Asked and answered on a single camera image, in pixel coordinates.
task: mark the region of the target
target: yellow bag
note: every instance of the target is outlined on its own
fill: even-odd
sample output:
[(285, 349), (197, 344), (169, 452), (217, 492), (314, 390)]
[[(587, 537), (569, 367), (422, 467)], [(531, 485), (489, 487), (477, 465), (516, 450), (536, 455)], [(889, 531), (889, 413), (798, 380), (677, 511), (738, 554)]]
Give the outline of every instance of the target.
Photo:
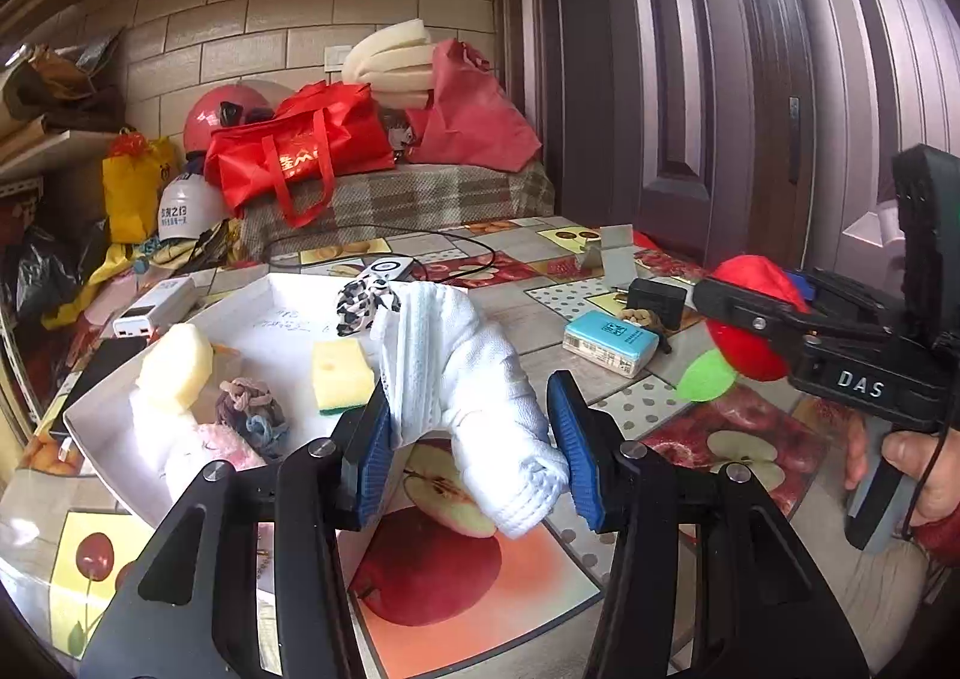
[(166, 137), (150, 140), (136, 132), (121, 134), (104, 159), (104, 197), (110, 242), (142, 243), (157, 231), (163, 187), (181, 171)]
[(75, 300), (64, 303), (64, 305), (59, 306), (56, 313), (48, 313), (40, 319), (43, 328), (58, 329), (61, 326), (73, 324), (80, 317), (80, 314), (88, 309), (90, 303), (96, 300), (104, 282), (123, 273), (139, 255), (139, 249), (117, 246), (117, 244), (110, 246), (107, 249), (107, 255), (104, 257), (104, 263), (93, 271), (93, 275), (90, 276), (88, 282), (83, 284), (83, 289), (80, 289), (80, 293)]

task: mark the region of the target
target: light blue box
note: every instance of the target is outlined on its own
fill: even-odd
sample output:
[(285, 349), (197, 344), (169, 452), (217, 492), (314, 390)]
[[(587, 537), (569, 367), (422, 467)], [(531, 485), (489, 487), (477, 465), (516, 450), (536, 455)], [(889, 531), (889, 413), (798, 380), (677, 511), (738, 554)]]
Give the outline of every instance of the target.
[(570, 321), (563, 347), (627, 378), (636, 376), (656, 353), (659, 337), (629, 321), (589, 311)]

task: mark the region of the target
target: yellow sponge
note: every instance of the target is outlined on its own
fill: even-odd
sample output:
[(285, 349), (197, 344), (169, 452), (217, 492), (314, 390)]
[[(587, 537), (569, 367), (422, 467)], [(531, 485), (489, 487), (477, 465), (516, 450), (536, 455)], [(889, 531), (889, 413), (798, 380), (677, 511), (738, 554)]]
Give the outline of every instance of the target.
[(366, 405), (373, 394), (373, 371), (354, 338), (314, 343), (312, 369), (321, 411)]

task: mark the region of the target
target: red tote bag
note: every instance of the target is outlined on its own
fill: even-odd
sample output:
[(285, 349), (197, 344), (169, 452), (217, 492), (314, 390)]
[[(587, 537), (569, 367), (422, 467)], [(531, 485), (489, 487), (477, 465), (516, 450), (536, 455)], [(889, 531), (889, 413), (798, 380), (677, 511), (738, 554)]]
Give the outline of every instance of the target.
[(408, 110), (421, 138), (412, 164), (474, 164), (520, 172), (541, 147), (504, 94), (488, 62), (468, 44), (444, 40), (433, 52), (433, 104)]
[[(300, 228), (330, 204), (334, 175), (393, 165), (370, 86), (314, 83), (280, 102), (272, 121), (214, 131), (203, 177), (221, 189), (234, 215), (273, 191), (288, 225)], [(323, 181), (323, 199), (296, 212), (288, 186), (306, 178)]]

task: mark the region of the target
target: black cable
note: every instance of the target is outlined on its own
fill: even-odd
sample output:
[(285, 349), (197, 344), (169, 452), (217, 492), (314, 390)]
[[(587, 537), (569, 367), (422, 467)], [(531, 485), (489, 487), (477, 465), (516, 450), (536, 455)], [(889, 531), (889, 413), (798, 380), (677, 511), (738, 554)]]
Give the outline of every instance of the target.
[(944, 444), (947, 442), (947, 434), (949, 434), (950, 431), (950, 418), (952, 418), (952, 411), (947, 414), (947, 420), (944, 421), (944, 425), (940, 428), (940, 434), (937, 436), (937, 445), (933, 449), (933, 454), (930, 456), (930, 461), (926, 464), (926, 468), (923, 469), (923, 475), (920, 476), (917, 487), (913, 490), (913, 495), (910, 497), (910, 505), (907, 506), (904, 524), (901, 526), (901, 535), (904, 537), (904, 540), (913, 539), (913, 528), (910, 527), (910, 519), (913, 516), (914, 510), (917, 508), (917, 502), (920, 500), (923, 487), (926, 486), (926, 481), (930, 478), (930, 473), (933, 472), (933, 466), (936, 465), (937, 460), (940, 458), (940, 452), (943, 451)]
[[(284, 240), (299, 239), (304, 237), (304, 235), (326, 235), (326, 234), (333, 234), (335, 232), (339, 232), (342, 229), (358, 229), (358, 228), (389, 229), (392, 232), (401, 232), (403, 234), (408, 234), (408, 235), (440, 235), (440, 237), (445, 237), (450, 240), (461, 240), (467, 243), (477, 244), (477, 246), (481, 247), (482, 249), (487, 249), (488, 252), (490, 252), (490, 261), (488, 261), (488, 263), (486, 263), (485, 265), (481, 265), (480, 267), (477, 267), (477, 268), (472, 268), (472, 270), (463, 271), (462, 273), (456, 273), (454, 274), (454, 276), (446, 276), (442, 280), (436, 281), (437, 283), (446, 283), (448, 281), (456, 280), (457, 278), (472, 276), (472, 274), (474, 273), (481, 273), (482, 271), (485, 271), (491, 268), (493, 266), (493, 262), (496, 262), (496, 251), (492, 249), (490, 246), (488, 246), (488, 244), (482, 243), (479, 240), (474, 240), (472, 237), (455, 235), (452, 232), (438, 232), (435, 229), (407, 229), (404, 226), (390, 226), (390, 225), (386, 225), (385, 223), (351, 223), (350, 225), (346, 225), (346, 226), (337, 226), (337, 228), (334, 228), (334, 229), (323, 229), (319, 231), (318, 230), (301, 231), (301, 232), (297, 232), (296, 234), (286, 235), (284, 237), (278, 237), (268, 241), (266, 246), (264, 247), (264, 250), (270, 253), (272, 247), (275, 246), (277, 243), (282, 243)], [(397, 252), (391, 252), (391, 253), (394, 256), (402, 256), (406, 259), (412, 259), (414, 264), (418, 266), (421, 269), (421, 271), (424, 271), (424, 278), (422, 278), (422, 280), (429, 280), (430, 273), (427, 271), (426, 266), (424, 266), (423, 263), (419, 262), (418, 259), (414, 258), (413, 256), (407, 256), (406, 254), (403, 254), (403, 253), (397, 253)], [(368, 254), (358, 253), (355, 255), (357, 257), (360, 257)], [(274, 258), (275, 257), (272, 257), (272, 256), (267, 257), (268, 266), (277, 267), (277, 268), (286, 267), (286, 265), (282, 265), (281, 263), (272, 261), (272, 259)], [(349, 255), (344, 256), (344, 254), (340, 254), (339, 256), (333, 256), (329, 259), (322, 259), (317, 262), (309, 262), (305, 265), (301, 264), (301, 268), (315, 267), (317, 265), (325, 265), (325, 264), (328, 264), (329, 262), (338, 262), (343, 260), (344, 258), (349, 258)]]

